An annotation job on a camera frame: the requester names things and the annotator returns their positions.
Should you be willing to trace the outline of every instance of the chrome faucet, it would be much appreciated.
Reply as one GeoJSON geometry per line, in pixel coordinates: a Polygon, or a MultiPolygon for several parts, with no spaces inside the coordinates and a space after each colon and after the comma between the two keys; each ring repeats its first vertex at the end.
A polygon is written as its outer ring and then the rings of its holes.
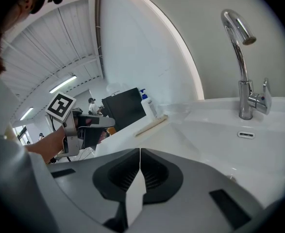
{"type": "Polygon", "coordinates": [[[247,67],[237,40],[237,35],[246,46],[254,43],[256,38],[244,18],[235,11],[229,9],[223,10],[221,20],[233,45],[240,70],[241,80],[238,82],[240,99],[239,117],[244,120],[250,120],[252,118],[252,108],[267,115],[269,114],[272,103],[268,79],[264,79],[263,94],[253,92],[252,81],[248,79],[247,67]]]}

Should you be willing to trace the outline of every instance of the faucet spout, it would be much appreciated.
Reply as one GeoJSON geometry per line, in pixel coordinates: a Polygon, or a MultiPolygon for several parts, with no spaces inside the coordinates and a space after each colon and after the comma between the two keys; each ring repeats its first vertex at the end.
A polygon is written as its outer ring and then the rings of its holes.
{"type": "Polygon", "coordinates": [[[256,38],[244,18],[235,11],[229,9],[223,10],[221,13],[221,20],[237,56],[241,81],[248,82],[247,67],[237,36],[239,36],[244,45],[254,43],[256,38]]]}

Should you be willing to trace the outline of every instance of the ceiling light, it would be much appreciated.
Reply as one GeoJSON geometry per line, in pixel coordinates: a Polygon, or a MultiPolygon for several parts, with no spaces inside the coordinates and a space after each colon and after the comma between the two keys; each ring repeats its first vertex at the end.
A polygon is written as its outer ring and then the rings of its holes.
{"type": "Polygon", "coordinates": [[[69,83],[70,81],[76,79],[76,76],[72,76],[71,78],[67,79],[66,81],[62,82],[61,84],[59,84],[58,86],[56,86],[54,89],[50,90],[50,93],[54,93],[55,91],[57,91],[59,88],[63,87],[65,84],[69,83]]]}
{"type": "Polygon", "coordinates": [[[22,121],[23,119],[25,119],[25,117],[27,116],[27,114],[29,114],[29,112],[33,110],[33,107],[30,107],[30,109],[25,113],[25,115],[22,116],[22,118],[20,119],[20,121],[22,121]]]}

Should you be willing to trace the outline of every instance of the sink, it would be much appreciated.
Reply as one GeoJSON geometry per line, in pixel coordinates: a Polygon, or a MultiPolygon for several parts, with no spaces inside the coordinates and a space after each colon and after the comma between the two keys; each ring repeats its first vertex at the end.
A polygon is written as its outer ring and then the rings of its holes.
{"type": "Polygon", "coordinates": [[[254,111],[251,120],[238,111],[239,98],[196,101],[185,119],[170,120],[137,146],[206,163],[267,207],[285,195],[285,98],[273,98],[270,114],[254,111]]]}

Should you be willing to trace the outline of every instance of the ceiling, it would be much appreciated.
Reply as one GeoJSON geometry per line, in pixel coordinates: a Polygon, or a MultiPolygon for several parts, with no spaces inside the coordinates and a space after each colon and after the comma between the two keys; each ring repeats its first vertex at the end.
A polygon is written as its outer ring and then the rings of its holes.
{"type": "Polygon", "coordinates": [[[59,89],[70,92],[103,77],[95,30],[95,0],[45,3],[35,15],[9,31],[2,41],[6,72],[1,78],[19,99],[11,122],[44,113],[54,94],[49,91],[72,75],[59,89]]]}

